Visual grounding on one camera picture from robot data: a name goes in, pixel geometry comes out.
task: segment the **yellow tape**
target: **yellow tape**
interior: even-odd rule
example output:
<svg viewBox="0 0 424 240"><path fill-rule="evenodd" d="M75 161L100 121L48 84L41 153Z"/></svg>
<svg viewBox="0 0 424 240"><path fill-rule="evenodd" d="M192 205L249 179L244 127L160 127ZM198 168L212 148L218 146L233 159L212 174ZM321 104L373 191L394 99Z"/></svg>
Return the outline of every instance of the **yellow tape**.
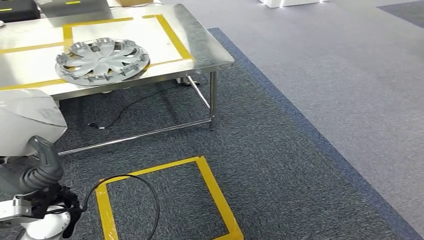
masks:
<svg viewBox="0 0 424 240"><path fill-rule="evenodd" d="M114 214L112 213L111 202L109 201L106 184L98 186L95 191L95 196L97 197L98 212L100 214L104 239L118 240L118 232L115 226Z"/></svg>
<svg viewBox="0 0 424 240"><path fill-rule="evenodd" d="M80 1L70 1L68 3L76 3ZM143 16L144 19L150 19L150 18L156 18L159 22L159 24L162 26L163 30L173 43L175 49L178 51L178 53L181 55L182 59L176 59L176 60L170 60L165 62L158 62L153 63L147 66L147 68L161 65L161 64L168 64L168 63L174 63L179 62L182 60L192 60L194 61L194 58L190 55L189 51L186 49L184 44L181 42L181 40L178 38L177 34L174 32L174 30L169 25L168 21L164 18L162 14L156 14L156 15L146 15ZM24 47L17 47L17 48L10 48L10 49L0 49L0 54L7 54L7 53L14 53L14 52L20 52L20 51L29 51L29 50L36 50L36 49L43 49L43 48L51 48L51 47L58 47L58 46L64 46L69 47L74 43L73 40L73 32L72 27L77 26L87 26L87 25L95 25L95 24L106 24L106 23L116 23L116 22L123 22L123 21L130 21L133 20L133 17L125 17L125 18L117 18L117 19L106 19L106 20L97 20L97 21L86 21L86 22L77 22L77 23L69 23L62 26L63 29L63 42L56 42L56 43L49 43L49 44L42 44L42 45L35 45L35 46L24 46ZM13 86L6 86L6 87L0 87L1 90L11 90L11 89L28 89L28 88L40 88L44 86L54 85L54 84L62 84L66 83L66 81L62 79L57 80L48 80L48 81L42 81L42 82L36 82L36 83L30 83L30 84L22 84L22 85L13 85Z"/></svg>
<svg viewBox="0 0 424 240"><path fill-rule="evenodd" d="M36 49L45 49L45 48L51 48L51 47L59 47L63 45L64 45L63 42L55 42L55 43L41 44L41 45L35 45L35 46L23 46L23 47L9 48L9 49L0 49L0 54L8 54L8 53L14 53L14 52L36 50Z"/></svg>
<svg viewBox="0 0 424 240"><path fill-rule="evenodd" d="M180 161L170 162L164 165L154 166L154 167L143 169L140 171L135 171L129 174L133 176L138 176L138 175L147 174L154 171L159 171L159 170L175 167L178 165L188 164L192 162L197 163L200 173L209 189L210 195L212 196L212 199L215 201L215 204L219 210L219 213L221 214L222 219L224 220L224 223L229 232L228 234L215 238L214 240L243 240L244 239L243 233L240 230L239 225L237 224L237 221L234 218L233 213L231 212L230 206L228 205L220 187L218 186L217 181L215 180L214 175L212 174L211 169L208 166L208 163L206 162L206 159L203 156L192 157L192 158L188 158L188 159L184 159ZM127 178L129 177L124 176L124 177L118 177L118 178L108 180L105 183L101 184L95 190L95 195L97 198L97 205L98 205L98 210L100 214L100 220L101 220L101 225L103 228L103 234L104 234L105 240L119 240L106 184L124 180Z"/></svg>
<svg viewBox="0 0 424 240"><path fill-rule="evenodd" d="M210 195L212 195L216 207L218 208L219 213L221 213L222 219L224 220L224 223L228 231L230 232L230 239L243 239L243 234L240 230L239 224L234 218L233 212L231 211L223 192L218 186L218 183L215 180L214 174L209 168L206 159L202 156L199 160L196 161L196 163L198 168L200 169L201 175L203 176L204 182L206 183L207 188L209 189Z"/></svg>
<svg viewBox="0 0 424 240"><path fill-rule="evenodd" d="M56 84L64 84L64 83L66 83L65 80L56 79L56 80L41 81L41 82L21 84L21 85L4 86L4 87L0 87L0 91L12 90L12 89L36 89L36 88L41 88L41 87L45 87L45 86L56 85Z"/></svg>
<svg viewBox="0 0 424 240"><path fill-rule="evenodd" d="M181 40L178 38L177 34L174 32L168 21L165 19L165 17L162 14L156 14L156 15L147 15L143 16L144 19L151 19L156 18L159 24L162 26L163 30L168 35L168 38L171 40L173 45L175 46L178 53L181 55L182 59L191 59L194 60L193 57L190 55L187 48L184 46L184 44L181 42Z"/></svg>
<svg viewBox="0 0 424 240"><path fill-rule="evenodd" d="M133 20L133 17L125 17L125 18L117 18L117 19L106 19L106 20L98 20L98 21L85 21L85 22L76 22L76 23L69 23L62 26L63 28L63 41L65 47L69 47L74 43L74 36L72 33L72 27L76 26L87 26L87 25L93 25L93 24L106 24L106 23L116 23L116 22L123 22L123 21L130 21Z"/></svg>

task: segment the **gray carpet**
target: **gray carpet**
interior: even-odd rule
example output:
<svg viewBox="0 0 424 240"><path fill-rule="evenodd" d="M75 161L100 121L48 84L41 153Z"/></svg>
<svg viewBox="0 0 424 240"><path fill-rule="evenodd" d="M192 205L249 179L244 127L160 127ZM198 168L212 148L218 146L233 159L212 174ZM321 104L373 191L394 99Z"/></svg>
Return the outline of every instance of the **gray carpet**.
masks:
<svg viewBox="0 0 424 240"><path fill-rule="evenodd" d="M163 0L224 31L424 236L424 29L377 8L411 1Z"/></svg>
<svg viewBox="0 0 424 240"><path fill-rule="evenodd" d="M393 14L421 28L424 28L424 0L379 6L381 10Z"/></svg>
<svg viewBox="0 0 424 240"><path fill-rule="evenodd" d="M63 158L63 183L80 196L99 179L205 156L247 240L419 239L417 233L364 181L298 110L219 30L213 35L235 67L219 74L218 127L197 126ZM208 91L207 80L194 76ZM68 150L201 119L204 108L190 88L175 87L119 111L173 82L64 100L69 130L57 142ZM162 204L156 238L214 239L227 232L193 164L143 175ZM153 199L136 180L112 183L109 196L120 240L144 239ZM103 239L95 199L77 240ZM1 230L0 239L15 232Z"/></svg>

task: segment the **table leg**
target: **table leg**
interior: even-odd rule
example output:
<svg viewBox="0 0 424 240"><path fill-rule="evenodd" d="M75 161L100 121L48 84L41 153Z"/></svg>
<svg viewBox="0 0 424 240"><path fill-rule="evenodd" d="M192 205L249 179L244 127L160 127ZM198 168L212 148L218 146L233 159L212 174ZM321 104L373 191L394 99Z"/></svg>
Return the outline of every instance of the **table leg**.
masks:
<svg viewBox="0 0 424 240"><path fill-rule="evenodd" d="M217 127L217 84L218 84L218 73L213 71L210 73L210 124L209 129L215 130Z"/></svg>

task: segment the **black cable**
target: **black cable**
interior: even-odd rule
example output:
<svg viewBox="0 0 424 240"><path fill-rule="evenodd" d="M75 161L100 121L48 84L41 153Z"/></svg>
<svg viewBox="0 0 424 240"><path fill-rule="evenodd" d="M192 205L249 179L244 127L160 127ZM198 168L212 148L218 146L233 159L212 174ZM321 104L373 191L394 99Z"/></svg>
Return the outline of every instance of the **black cable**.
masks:
<svg viewBox="0 0 424 240"><path fill-rule="evenodd" d="M148 5L150 5L150 4L159 4L159 5L164 5L163 3L160 3L160 2L151 2L151 3L147 3L147 4L144 4L144 5L141 5L141 6L110 6L109 8L142 8L142 7L146 7L146 6L148 6Z"/></svg>
<svg viewBox="0 0 424 240"><path fill-rule="evenodd" d="M152 229L151 233L149 234L149 236L147 238L147 240L151 240L153 238L153 235L155 235L156 229L158 228L159 217L160 217L160 214L161 214L161 206L159 204L158 195L156 194L156 191L152 187L152 185L148 181L144 180L143 178L138 177L138 176L134 176L134 175L123 174L123 175L116 175L116 176L111 176L111 177L108 177L108 178L103 179L102 181L100 181L99 183L97 183L88 192L88 194L85 196L85 199L83 201L83 204L84 205L83 205L82 209L74 209L74 208L69 207L69 208L64 208L64 209L51 210L51 211L46 212L45 214L46 215L47 214L62 214L62 213L65 213L65 212L70 212L70 211L87 212L87 210L89 208L89 199L90 199L90 196L92 195L92 193L94 192L94 190L96 190L96 188L98 188L104 182L109 181L111 179L120 178L120 177L130 177L130 178L135 178L135 179L138 179L138 180L142 181L143 183L145 183L148 186L148 188L150 189L151 193L153 194L153 197L154 197L154 200L155 200L155 204L156 204L156 218L154 220L153 229Z"/></svg>
<svg viewBox="0 0 424 240"><path fill-rule="evenodd" d="M168 90L170 90L170 89L173 89L173 88L177 88L177 87L184 87L184 85L183 84L179 84L179 85L175 85L175 86L172 86L172 87L168 87L168 88L166 88L166 89L163 89L163 90L160 90L160 91L158 91L158 92L155 92L155 93L153 93L153 94L150 94L150 95L147 95L147 96L144 96L144 97L142 97L142 98L140 98L140 99L138 99L138 100L136 100L136 101L134 101L134 102L132 102L132 103L130 103L129 105L127 105L126 107L124 107L120 112L119 112L119 114L118 114L118 116L111 122L111 123L109 123L109 125L107 125L107 126L99 126L97 123L95 123L95 122L91 122L91 123L89 123L88 124L88 126L90 126L90 127L93 127L93 128L97 128L97 129L108 129L108 128L110 128L110 127L112 127L113 125L115 125L115 123L122 117L122 114L125 112L125 110L127 110L129 107L131 107L132 105L134 105L134 104L136 104L136 103L139 103L139 102L141 102L142 100L144 100L144 99L146 99L146 98L150 98L150 97L153 97L153 96L155 96L155 95L158 95L158 94L160 94L160 93L163 93L163 92L165 92L165 91L168 91Z"/></svg>

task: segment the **stainless steel table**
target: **stainless steel table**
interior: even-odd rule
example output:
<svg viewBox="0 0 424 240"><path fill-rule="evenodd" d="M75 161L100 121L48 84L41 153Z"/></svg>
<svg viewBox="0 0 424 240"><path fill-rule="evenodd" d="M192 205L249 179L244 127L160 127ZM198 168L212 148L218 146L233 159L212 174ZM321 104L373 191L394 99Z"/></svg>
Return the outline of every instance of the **stainless steel table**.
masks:
<svg viewBox="0 0 424 240"><path fill-rule="evenodd" d="M65 46L105 37L135 41L149 53L150 65L130 79L108 85L80 86L58 79L55 58ZM68 150L61 156L204 123L214 130L217 71L228 69L233 63L231 55L182 4L113 8L108 14L37 19L0 28L0 91L37 88L59 101L186 78L210 111L203 120ZM210 74L209 102L191 79L193 74Z"/></svg>

